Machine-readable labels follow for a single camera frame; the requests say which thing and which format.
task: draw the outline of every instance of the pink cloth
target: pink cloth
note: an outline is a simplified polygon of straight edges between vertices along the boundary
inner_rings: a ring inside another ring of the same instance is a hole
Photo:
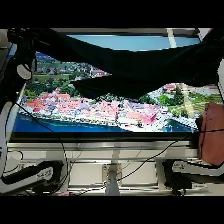
[[[224,105],[207,103],[201,131],[224,129]],[[214,165],[224,161],[224,131],[201,133],[201,159]]]

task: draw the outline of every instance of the black fabric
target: black fabric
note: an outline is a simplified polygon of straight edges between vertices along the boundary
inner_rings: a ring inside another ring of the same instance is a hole
[[[164,50],[132,52],[98,47],[51,29],[37,29],[47,43],[37,50],[60,61],[85,62],[112,74],[73,82],[87,98],[106,93],[138,98],[167,83],[200,87],[218,82],[217,70],[223,58],[223,42]]]

